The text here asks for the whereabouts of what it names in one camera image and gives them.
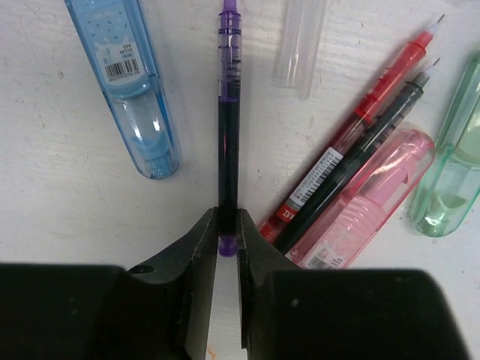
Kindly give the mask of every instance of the pink plastic case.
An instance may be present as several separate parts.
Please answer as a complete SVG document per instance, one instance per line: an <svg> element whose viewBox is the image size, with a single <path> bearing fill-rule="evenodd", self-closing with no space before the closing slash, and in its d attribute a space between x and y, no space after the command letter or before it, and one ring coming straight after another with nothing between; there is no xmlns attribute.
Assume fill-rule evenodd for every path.
<svg viewBox="0 0 480 360"><path fill-rule="evenodd" d="M398 130L287 256L305 269L344 269L405 200L435 158L432 139Z"/></svg>

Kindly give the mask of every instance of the pen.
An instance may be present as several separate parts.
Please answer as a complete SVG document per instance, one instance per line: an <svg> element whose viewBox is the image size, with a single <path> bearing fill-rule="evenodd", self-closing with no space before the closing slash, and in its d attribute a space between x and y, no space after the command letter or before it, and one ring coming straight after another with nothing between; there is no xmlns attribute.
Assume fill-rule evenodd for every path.
<svg viewBox="0 0 480 360"><path fill-rule="evenodd" d="M277 237L274 243L274 246L282 254L286 254L302 238L335 197L347 186L355 174L389 138L393 130L405 119L417 101L423 96L423 87L430 79L437 62L438 60L427 70L422 71L412 82L405 84L385 112L355 142L319 189L301 208L293 220L286 225L285 230Z"/></svg>
<svg viewBox="0 0 480 360"><path fill-rule="evenodd" d="M332 141L320 152L320 156L308 174L281 207L277 208L275 213L260 226L259 231L269 242L275 241L278 234L296 216L355 141L365 132L380 107L389 99L404 77L425 57L426 48L433 40L443 17L403 48L393 65L364 96L340 126Z"/></svg>
<svg viewBox="0 0 480 360"><path fill-rule="evenodd" d="M219 252L236 252L239 192L240 70L242 17L236 0L223 0L218 29L218 232Z"/></svg>

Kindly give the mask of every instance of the blue plastic case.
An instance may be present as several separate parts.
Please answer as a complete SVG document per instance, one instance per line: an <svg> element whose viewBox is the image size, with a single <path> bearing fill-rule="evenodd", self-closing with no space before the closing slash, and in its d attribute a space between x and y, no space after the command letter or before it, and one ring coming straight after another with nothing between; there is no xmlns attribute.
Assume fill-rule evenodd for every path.
<svg viewBox="0 0 480 360"><path fill-rule="evenodd" d="M65 0L88 60L138 171L171 176L179 152L137 0Z"/></svg>

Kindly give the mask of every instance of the transparent pen cap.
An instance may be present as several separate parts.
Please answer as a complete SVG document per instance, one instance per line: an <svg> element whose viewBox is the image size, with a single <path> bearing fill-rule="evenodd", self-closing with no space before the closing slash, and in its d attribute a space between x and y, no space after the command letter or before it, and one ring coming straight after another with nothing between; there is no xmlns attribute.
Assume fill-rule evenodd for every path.
<svg viewBox="0 0 480 360"><path fill-rule="evenodd" d="M469 60L436 153L410 209L415 228L430 237L453 233L480 193L480 52Z"/></svg>
<svg viewBox="0 0 480 360"><path fill-rule="evenodd" d="M288 0L276 83L308 99L325 17L326 0Z"/></svg>

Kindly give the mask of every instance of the purple pen tip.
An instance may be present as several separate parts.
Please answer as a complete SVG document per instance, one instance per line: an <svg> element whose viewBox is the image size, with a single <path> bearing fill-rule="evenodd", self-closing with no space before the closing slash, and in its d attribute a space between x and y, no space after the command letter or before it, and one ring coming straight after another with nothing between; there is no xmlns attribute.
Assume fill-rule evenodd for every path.
<svg viewBox="0 0 480 360"><path fill-rule="evenodd" d="M223 0L223 11L237 11L237 0Z"/></svg>
<svg viewBox="0 0 480 360"><path fill-rule="evenodd" d="M220 236L218 238L218 253L222 257L234 257L237 253L235 236Z"/></svg>

